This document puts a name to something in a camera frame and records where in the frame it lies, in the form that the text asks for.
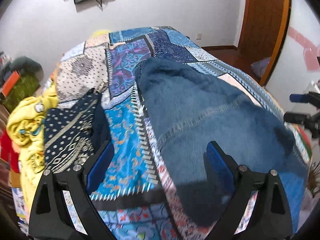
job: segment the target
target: bed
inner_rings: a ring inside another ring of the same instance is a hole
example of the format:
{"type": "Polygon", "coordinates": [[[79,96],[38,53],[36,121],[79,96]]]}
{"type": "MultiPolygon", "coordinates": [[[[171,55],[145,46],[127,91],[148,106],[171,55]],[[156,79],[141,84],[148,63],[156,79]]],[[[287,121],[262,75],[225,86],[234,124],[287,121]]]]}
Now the bed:
{"type": "MultiPolygon", "coordinates": [[[[204,239],[213,225],[199,227],[184,213],[134,81],[135,66],[150,57],[170,59],[214,75],[242,90],[254,104],[280,120],[283,111],[250,76],[168,26],[101,34],[63,55],[56,85],[59,107],[71,107],[90,87],[104,90],[101,104],[109,121],[115,156],[90,198],[114,236],[140,240],[204,239]]],[[[307,177],[310,156],[298,131],[285,125],[295,136],[307,177]]],[[[23,219],[27,214],[21,209],[23,196],[19,189],[15,189],[14,197],[20,226],[27,231],[23,219]]],[[[67,191],[64,197],[75,228],[85,233],[67,191]]],[[[253,192],[236,233],[246,228],[256,197],[257,192],[253,192]]],[[[297,220],[299,210],[292,210],[292,216],[297,220]]]]}

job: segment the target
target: silver bolt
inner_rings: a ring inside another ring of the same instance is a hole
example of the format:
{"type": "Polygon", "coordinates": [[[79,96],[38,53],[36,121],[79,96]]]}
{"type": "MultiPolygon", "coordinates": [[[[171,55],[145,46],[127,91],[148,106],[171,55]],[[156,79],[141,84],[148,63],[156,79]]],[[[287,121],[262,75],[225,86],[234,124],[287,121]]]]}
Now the silver bolt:
{"type": "Polygon", "coordinates": [[[247,171],[247,170],[248,170],[248,167],[245,166],[245,165],[240,165],[240,166],[239,166],[239,170],[241,170],[241,171],[247,171]]]}
{"type": "Polygon", "coordinates": [[[278,172],[276,170],[271,170],[270,173],[271,173],[272,176],[277,176],[278,175],[278,172]]]}
{"type": "Polygon", "coordinates": [[[73,167],[74,171],[79,171],[81,170],[81,165],[77,164],[76,166],[73,167]]]}
{"type": "Polygon", "coordinates": [[[44,172],[43,172],[43,175],[44,176],[48,176],[50,174],[50,170],[45,170],[44,172]]]}

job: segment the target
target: brown floor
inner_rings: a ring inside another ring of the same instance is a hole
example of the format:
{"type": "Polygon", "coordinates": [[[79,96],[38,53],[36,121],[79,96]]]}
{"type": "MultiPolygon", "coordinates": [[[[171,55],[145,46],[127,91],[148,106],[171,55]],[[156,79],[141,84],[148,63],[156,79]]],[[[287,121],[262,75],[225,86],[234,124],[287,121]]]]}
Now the brown floor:
{"type": "Polygon", "coordinates": [[[247,60],[240,55],[237,50],[234,49],[221,49],[221,50],[211,50],[208,51],[211,55],[215,56],[216,58],[224,61],[225,63],[241,69],[243,72],[246,72],[249,76],[253,77],[255,80],[259,80],[252,69],[250,68],[250,64],[247,60]]]}

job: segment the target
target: jeans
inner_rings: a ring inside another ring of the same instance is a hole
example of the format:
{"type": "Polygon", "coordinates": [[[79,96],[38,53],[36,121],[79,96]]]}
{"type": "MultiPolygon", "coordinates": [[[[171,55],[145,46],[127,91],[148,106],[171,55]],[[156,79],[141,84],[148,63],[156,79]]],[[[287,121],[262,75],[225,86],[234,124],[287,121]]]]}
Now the jeans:
{"type": "Polygon", "coordinates": [[[217,221],[230,199],[206,158],[214,140],[252,171],[278,171],[295,230],[308,171],[280,120],[239,89],[185,64],[150,58],[137,65],[135,76],[161,156],[195,223],[217,221]]]}

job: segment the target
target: beige dotted fabric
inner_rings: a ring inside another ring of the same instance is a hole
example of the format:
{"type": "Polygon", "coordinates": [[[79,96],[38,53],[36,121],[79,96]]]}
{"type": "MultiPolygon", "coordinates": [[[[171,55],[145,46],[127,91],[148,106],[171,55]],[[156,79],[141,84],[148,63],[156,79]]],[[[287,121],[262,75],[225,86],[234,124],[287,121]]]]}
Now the beige dotted fabric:
{"type": "Polygon", "coordinates": [[[108,42],[108,35],[99,35],[63,55],[56,84],[59,103],[80,98],[91,88],[99,88],[102,82],[108,84],[108,42]]]}

